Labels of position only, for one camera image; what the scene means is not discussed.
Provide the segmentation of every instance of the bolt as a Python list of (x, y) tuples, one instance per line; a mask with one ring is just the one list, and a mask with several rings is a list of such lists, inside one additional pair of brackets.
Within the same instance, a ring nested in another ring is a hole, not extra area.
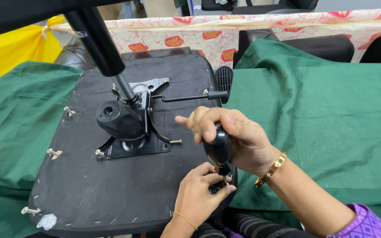
[(26, 213), (36, 214), (40, 211), (41, 210), (39, 208), (38, 208), (38, 210), (33, 210), (33, 209), (29, 209), (28, 207), (25, 207), (22, 209), (22, 214), (26, 214)]
[(73, 115), (75, 112), (70, 110), (69, 107), (65, 107), (64, 111), (68, 111), (71, 115)]
[(101, 152), (101, 150), (100, 150), (100, 149), (97, 149), (97, 150), (95, 151), (95, 154), (99, 154), (99, 155), (101, 155), (101, 156), (104, 156), (104, 153), (103, 153), (103, 152)]
[(170, 144), (181, 144), (181, 143), (182, 143), (182, 139), (178, 141), (170, 141)]
[(48, 154), (52, 154), (52, 155), (56, 155), (56, 156), (60, 156), (60, 154), (58, 154), (57, 152), (53, 151), (52, 149), (48, 149), (47, 153)]

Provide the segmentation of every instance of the screwdriver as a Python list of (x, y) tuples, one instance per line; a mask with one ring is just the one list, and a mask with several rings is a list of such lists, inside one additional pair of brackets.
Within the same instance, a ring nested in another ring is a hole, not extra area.
[(216, 135), (212, 142), (206, 142), (204, 140), (205, 154), (208, 155), (208, 159), (214, 163), (215, 172), (223, 176), (223, 185), (229, 185), (226, 180), (226, 175), (230, 173), (230, 167), (228, 161), (232, 156), (232, 138), (223, 129), (220, 123), (215, 125)]

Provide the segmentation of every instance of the gold bracelet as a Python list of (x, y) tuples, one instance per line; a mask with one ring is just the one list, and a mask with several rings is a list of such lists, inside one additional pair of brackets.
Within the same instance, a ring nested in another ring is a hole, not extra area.
[(280, 155), (280, 157), (276, 160), (276, 162), (272, 165), (272, 167), (267, 172), (267, 174), (262, 178), (258, 177), (257, 181), (255, 181), (255, 186), (257, 188), (261, 187), (274, 174), (274, 172), (276, 172), (276, 170), (282, 165), (286, 157), (288, 157), (288, 155), (285, 152), (283, 152)]
[(193, 223), (192, 223), (191, 221), (189, 221), (189, 220), (188, 220), (184, 215), (182, 215), (181, 213), (173, 212), (172, 216), (174, 216), (175, 213), (181, 215), (185, 220), (187, 220), (187, 221), (193, 226), (193, 228), (194, 228), (195, 230), (198, 230), (198, 228), (197, 228), (195, 225), (193, 225)]

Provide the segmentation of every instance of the hand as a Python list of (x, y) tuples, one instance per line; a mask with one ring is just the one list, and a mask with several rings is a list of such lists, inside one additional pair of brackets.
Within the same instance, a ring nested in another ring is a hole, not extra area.
[[(218, 175), (214, 166), (209, 162), (191, 170), (180, 183), (174, 211), (181, 213), (193, 225), (199, 227), (219, 206), (220, 202), (236, 190), (235, 186), (228, 185), (211, 195), (208, 187), (220, 181), (223, 181), (223, 176)], [(179, 214), (174, 215), (176, 219), (182, 219), (179, 216)]]
[(273, 147), (262, 127), (246, 118), (238, 110), (200, 106), (189, 118), (176, 116), (176, 122), (188, 127), (195, 142), (214, 140), (215, 122), (221, 122), (233, 141), (230, 163), (251, 174), (263, 177), (279, 158), (280, 151)]

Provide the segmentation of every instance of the purple sleeve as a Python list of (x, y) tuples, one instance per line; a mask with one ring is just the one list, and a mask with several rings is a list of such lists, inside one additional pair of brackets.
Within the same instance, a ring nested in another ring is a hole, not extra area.
[(355, 203), (346, 206), (357, 213), (357, 219), (338, 234), (328, 235), (327, 238), (381, 238), (381, 221), (367, 206)]

